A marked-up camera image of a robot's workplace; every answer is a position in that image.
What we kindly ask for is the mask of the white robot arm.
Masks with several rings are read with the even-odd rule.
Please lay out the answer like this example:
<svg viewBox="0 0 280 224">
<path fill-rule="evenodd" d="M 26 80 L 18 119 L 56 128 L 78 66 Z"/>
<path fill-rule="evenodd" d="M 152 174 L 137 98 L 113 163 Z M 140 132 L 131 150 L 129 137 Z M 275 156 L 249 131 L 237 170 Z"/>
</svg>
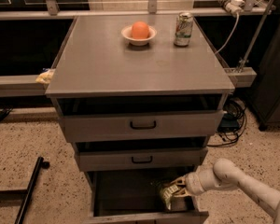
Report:
<svg viewBox="0 0 280 224">
<path fill-rule="evenodd" d="M 218 159 L 209 169 L 182 175 L 171 182 L 182 187 L 186 196 L 198 196 L 209 190 L 240 189 L 272 219 L 280 224 L 280 191 L 247 175 L 228 159 Z"/>
</svg>

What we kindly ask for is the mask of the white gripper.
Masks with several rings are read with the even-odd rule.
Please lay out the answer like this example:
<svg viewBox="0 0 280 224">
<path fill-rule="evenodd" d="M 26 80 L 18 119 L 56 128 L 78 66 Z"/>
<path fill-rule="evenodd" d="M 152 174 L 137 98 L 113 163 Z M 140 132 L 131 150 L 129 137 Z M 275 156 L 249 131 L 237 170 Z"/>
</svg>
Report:
<svg viewBox="0 0 280 224">
<path fill-rule="evenodd" d="M 176 198 L 201 195 L 208 190 L 215 189 L 218 179 L 212 169 L 202 170 L 200 172 L 191 172 L 180 176 L 171 182 L 171 185 L 177 185 L 182 188 L 173 194 Z"/>
</svg>

